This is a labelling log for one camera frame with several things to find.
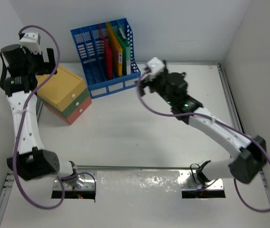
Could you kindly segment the yellow drawer box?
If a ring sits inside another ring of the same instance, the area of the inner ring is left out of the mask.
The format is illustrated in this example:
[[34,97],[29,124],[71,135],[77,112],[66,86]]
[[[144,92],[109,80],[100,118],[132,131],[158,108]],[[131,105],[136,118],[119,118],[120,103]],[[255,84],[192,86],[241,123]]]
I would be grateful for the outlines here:
[[53,107],[64,111],[85,89],[87,85],[83,78],[58,66],[57,73],[37,91],[37,94]]

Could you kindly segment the green folder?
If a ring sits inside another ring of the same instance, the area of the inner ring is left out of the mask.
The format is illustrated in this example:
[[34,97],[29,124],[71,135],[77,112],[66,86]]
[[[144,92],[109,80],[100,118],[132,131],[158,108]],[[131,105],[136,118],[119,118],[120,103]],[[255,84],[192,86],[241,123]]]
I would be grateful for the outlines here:
[[121,46],[123,48],[123,74],[129,75],[131,74],[131,52],[130,52],[130,45],[127,41],[126,34],[123,30],[121,23],[117,22],[118,28],[118,36],[122,42]]

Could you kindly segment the orange folder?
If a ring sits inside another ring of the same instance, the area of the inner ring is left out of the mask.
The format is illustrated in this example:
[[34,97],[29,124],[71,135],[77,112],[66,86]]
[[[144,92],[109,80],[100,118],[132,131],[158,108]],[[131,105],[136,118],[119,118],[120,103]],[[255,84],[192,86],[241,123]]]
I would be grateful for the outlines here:
[[106,23],[106,31],[109,38],[109,44],[112,52],[112,68],[115,74],[115,77],[122,76],[122,58],[123,50],[121,45],[116,37],[116,33],[113,30],[109,22]]

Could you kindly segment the red folder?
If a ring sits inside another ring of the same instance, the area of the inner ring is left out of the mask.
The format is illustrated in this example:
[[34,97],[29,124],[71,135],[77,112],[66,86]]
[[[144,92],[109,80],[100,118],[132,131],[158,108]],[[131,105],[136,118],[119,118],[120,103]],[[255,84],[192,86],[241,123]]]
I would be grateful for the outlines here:
[[99,28],[99,33],[102,38],[102,41],[104,43],[104,66],[106,70],[106,77],[108,80],[111,80],[112,77],[112,53],[111,53],[111,48],[109,46],[109,43],[105,37],[105,34],[102,30],[102,27],[100,24],[98,24]]

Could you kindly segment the pink bottom drawer box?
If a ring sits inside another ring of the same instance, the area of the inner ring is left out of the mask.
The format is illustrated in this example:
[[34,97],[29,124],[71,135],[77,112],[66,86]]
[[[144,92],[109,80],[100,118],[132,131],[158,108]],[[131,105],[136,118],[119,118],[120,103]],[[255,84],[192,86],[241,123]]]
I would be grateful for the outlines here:
[[81,116],[81,114],[91,105],[92,100],[90,97],[88,97],[84,102],[82,102],[78,108],[72,112],[72,114],[69,117],[65,117],[62,113],[57,111],[55,108],[52,106],[44,103],[44,106],[50,110],[52,113],[57,115],[59,118],[61,118],[63,121],[65,121],[67,124],[71,125],[75,122],[77,118]]

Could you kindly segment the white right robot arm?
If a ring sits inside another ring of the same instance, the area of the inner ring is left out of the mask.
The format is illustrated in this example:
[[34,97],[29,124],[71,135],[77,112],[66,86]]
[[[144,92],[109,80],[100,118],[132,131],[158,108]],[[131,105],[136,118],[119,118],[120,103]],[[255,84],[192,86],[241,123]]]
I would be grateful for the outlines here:
[[203,185],[215,179],[234,178],[249,184],[267,163],[266,142],[254,138],[218,120],[204,105],[190,96],[185,73],[169,73],[166,68],[144,74],[137,81],[140,98],[148,87],[171,107],[169,117],[175,117],[213,139],[230,155],[222,161],[205,161],[195,172],[195,180]]

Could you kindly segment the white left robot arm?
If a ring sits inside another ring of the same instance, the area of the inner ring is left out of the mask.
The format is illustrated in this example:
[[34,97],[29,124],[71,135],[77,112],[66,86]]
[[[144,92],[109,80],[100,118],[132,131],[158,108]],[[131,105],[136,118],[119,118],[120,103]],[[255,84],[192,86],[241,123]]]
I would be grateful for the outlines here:
[[0,50],[2,75],[0,87],[4,90],[12,111],[17,174],[25,181],[44,177],[60,177],[64,182],[76,179],[76,168],[71,161],[61,161],[55,152],[44,148],[39,135],[36,104],[37,75],[52,73],[56,62],[54,51],[47,48],[49,62],[41,54],[32,54],[20,44]]

